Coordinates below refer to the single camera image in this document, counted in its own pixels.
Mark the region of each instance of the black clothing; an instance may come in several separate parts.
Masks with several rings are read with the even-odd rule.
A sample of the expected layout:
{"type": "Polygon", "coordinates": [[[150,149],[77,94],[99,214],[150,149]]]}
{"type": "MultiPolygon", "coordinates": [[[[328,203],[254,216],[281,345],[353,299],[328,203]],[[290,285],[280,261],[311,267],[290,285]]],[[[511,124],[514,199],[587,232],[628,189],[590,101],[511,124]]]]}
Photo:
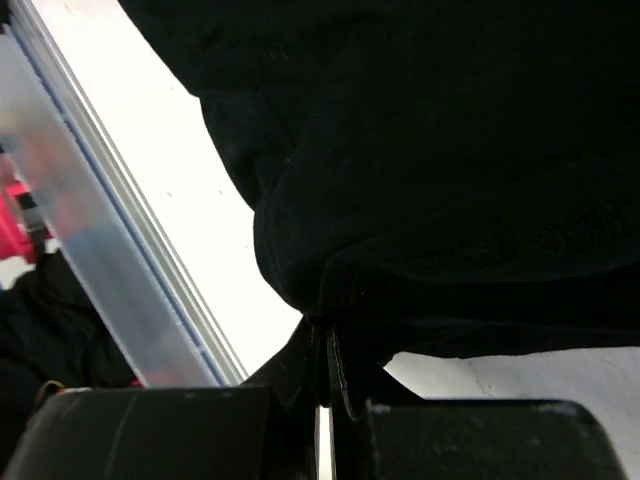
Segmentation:
{"type": "Polygon", "coordinates": [[[0,293],[0,473],[49,380],[67,388],[135,380],[60,253],[0,293]]]}
{"type": "Polygon", "coordinates": [[[637,2],[120,3],[311,321],[377,357],[640,343],[637,2]]]}

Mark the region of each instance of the white floor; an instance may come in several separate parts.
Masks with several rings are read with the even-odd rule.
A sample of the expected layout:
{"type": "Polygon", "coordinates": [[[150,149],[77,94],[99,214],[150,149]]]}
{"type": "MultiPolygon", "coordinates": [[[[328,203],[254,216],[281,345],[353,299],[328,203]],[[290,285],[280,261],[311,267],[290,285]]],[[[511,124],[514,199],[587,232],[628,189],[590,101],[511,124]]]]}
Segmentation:
{"type": "MultiPolygon", "coordinates": [[[[298,314],[259,275],[251,212],[222,168],[198,102],[116,0],[33,1],[229,341],[254,371],[284,344],[298,314]],[[197,220],[197,238],[185,212],[197,220]]],[[[577,400],[605,425],[630,478],[640,479],[638,365],[640,350],[620,349],[473,362],[400,355],[390,371],[429,398],[577,400]]]]}

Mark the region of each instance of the red object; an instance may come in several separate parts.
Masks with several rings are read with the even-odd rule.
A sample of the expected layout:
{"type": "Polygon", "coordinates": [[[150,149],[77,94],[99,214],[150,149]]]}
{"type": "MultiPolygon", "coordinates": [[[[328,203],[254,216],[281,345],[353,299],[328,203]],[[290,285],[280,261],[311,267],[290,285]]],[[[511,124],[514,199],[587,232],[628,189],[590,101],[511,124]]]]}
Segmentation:
{"type": "Polygon", "coordinates": [[[24,193],[28,192],[19,182],[5,186],[0,192],[0,260],[22,257],[27,263],[36,261],[35,248],[19,219],[16,199],[24,193]]]}

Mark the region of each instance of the black sweater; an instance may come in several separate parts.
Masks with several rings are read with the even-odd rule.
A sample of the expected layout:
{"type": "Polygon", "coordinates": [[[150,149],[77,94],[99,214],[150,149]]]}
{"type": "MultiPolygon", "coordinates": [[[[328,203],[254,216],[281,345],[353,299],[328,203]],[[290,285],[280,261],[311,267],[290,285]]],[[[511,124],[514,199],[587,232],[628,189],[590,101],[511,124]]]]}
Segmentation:
{"type": "Polygon", "coordinates": [[[637,1],[120,3],[312,321],[381,356],[639,343],[637,1]]]}
{"type": "Polygon", "coordinates": [[[60,253],[0,293],[0,472],[48,380],[67,388],[135,380],[60,253]]]}

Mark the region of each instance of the black fabric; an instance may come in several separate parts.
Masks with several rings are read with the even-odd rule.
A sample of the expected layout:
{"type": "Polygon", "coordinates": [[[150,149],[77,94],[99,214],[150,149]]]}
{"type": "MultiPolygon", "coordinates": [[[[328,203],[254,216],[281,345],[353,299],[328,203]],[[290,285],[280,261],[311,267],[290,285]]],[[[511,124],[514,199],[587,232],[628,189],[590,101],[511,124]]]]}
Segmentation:
{"type": "Polygon", "coordinates": [[[0,472],[48,380],[67,388],[135,380],[60,253],[0,293],[0,472]]]}
{"type": "Polygon", "coordinates": [[[311,321],[376,355],[638,344],[633,295],[580,293],[640,260],[637,1],[120,3],[311,321]]]}

